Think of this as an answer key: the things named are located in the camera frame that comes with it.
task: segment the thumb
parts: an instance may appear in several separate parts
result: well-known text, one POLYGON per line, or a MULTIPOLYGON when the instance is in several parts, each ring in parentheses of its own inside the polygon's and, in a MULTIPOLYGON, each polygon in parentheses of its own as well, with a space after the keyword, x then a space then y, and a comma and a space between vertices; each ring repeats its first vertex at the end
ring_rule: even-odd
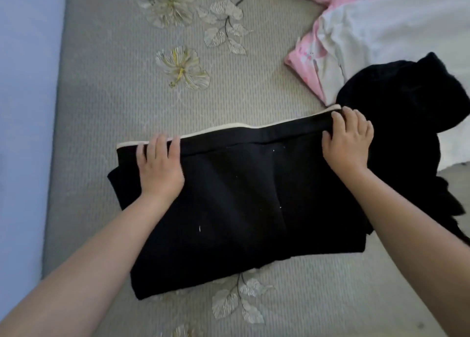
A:
POLYGON ((326 130, 324 130, 323 133, 321 134, 321 148, 323 150, 323 155, 325 153, 328 153, 330 144, 331 144, 331 135, 328 132, 326 132, 326 130))

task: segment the person's left hand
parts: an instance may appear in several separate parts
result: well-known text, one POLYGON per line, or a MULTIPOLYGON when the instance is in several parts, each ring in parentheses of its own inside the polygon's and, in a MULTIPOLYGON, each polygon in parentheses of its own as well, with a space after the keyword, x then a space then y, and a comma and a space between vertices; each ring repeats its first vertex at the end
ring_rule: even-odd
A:
POLYGON ((172 203, 184 185, 183 170, 179 162, 179 137, 173 138, 170 149, 166 147, 166 136, 155 134, 147 147, 137 146, 137 165, 141 178, 142 196, 163 198, 172 203))

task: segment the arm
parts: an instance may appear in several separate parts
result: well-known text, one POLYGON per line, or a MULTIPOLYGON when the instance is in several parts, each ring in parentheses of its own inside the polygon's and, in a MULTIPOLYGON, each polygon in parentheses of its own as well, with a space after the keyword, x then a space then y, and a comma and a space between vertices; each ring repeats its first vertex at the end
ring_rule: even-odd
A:
POLYGON ((361 205, 392 260, 449 336, 470 331, 470 248, 367 169, 372 124, 333 113, 323 155, 361 205))
POLYGON ((137 148, 142 195, 43 280, 0 323, 2 337, 90 336, 105 316, 155 225, 179 195, 179 139, 137 148))

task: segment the person's right hand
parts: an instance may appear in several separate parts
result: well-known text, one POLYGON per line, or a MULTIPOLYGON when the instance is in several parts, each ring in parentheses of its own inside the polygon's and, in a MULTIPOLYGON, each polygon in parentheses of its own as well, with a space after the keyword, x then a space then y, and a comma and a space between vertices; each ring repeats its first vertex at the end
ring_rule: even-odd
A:
POLYGON ((149 141, 147 157, 144 145, 137 146, 137 165, 141 179, 142 195, 163 198, 172 203, 184 185, 184 176, 179 162, 179 137, 166 148, 166 136, 155 134, 149 141))
POLYGON ((338 112, 331 113, 333 137, 324 131, 321 146, 326 162, 344 181, 347 175, 367 168, 374 127, 358 110, 353 111, 349 107, 343 107, 343 113, 346 121, 338 112))

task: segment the black fabric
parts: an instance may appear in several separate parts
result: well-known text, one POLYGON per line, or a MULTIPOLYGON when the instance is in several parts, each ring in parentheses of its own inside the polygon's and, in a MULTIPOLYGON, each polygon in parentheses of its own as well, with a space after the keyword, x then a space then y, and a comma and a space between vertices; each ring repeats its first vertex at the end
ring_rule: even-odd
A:
MULTIPOLYGON (((436 132, 470 113, 465 91, 442 63, 431 54, 368 67, 348 81, 338 103, 373 121, 371 170, 470 243, 452 217, 463 213, 461 205, 436 177, 436 132), (441 109, 443 98, 455 111, 441 109)), ((328 112, 183 139, 186 184, 132 268, 137 298, 292 256, 364 251, 372 227, 321 154, 321 132, 331 127, 328 112)), ((118 149, 119 166, 108 176, 123 209, 141 193, 135 150, 118 149)))

